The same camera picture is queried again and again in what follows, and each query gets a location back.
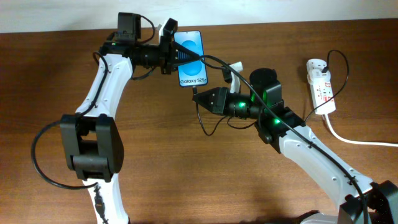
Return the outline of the blue screen Galaxy smartphone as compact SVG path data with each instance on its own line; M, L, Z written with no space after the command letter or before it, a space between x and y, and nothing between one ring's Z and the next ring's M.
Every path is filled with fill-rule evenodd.
M204 54L202 36L199 30L177 32L174 35L174 41L198 56ZM177 67L178 82L182 88L203 86L208 83L206 67L202 61L185 52L179 52L177 57L184 62Z

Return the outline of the white power strip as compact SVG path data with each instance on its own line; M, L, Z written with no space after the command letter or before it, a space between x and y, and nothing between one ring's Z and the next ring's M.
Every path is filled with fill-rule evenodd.
M312 77L307 75L312 94L313 107L316 108L315 114L324 115L336 110L335 100L331 99L333 90L331 88L330 76L320 75Z

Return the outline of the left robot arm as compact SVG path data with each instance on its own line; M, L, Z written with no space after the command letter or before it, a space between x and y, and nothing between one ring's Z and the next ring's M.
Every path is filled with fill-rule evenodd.
M170 74L179 65L198 60L198 54L174 41L178 22L167 19L159 44L141 40L142 15L120 12L118 29L96 52L95 80L75 114L65 114L60 130L67 166L89 191L98 223L129 223L119 188L124 147L115 116L124 87L135 80L134 69L160 68Z

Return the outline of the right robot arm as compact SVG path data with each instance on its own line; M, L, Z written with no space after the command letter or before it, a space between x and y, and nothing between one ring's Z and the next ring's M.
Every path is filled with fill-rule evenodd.
M193 100L213 114L255 119L262 141L303 169L338 209L336 216L315 210L291 219L291 223L397 223L397 186L389 180L374 182L327 148L305 121L284 105L275 70L253 71L248 85L248 95L218 87L194 92Z

